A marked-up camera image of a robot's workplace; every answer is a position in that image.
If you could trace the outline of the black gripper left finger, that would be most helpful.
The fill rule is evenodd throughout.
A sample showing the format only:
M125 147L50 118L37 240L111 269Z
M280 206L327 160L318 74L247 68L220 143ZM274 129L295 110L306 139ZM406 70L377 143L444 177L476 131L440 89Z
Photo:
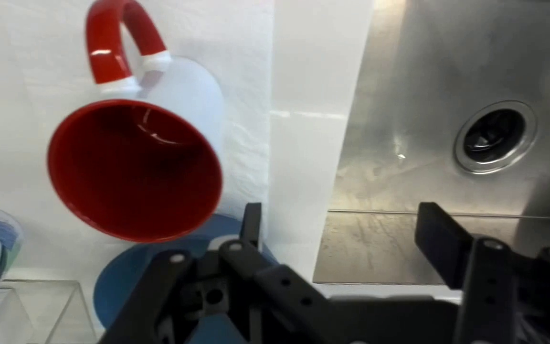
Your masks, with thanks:
M251 202L245 213L262 213L262 204ZM226 240L218 252L262 309L268 344L377 344L362 301L327 299L295 269L266 257L249 238Z

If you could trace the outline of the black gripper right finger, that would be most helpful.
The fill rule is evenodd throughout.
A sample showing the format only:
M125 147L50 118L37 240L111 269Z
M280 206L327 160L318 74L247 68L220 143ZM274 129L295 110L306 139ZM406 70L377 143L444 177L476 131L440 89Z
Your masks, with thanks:
M421 202L415 244L463 292L455 344L550 344L550 246L535 256L467 231L438 202Z

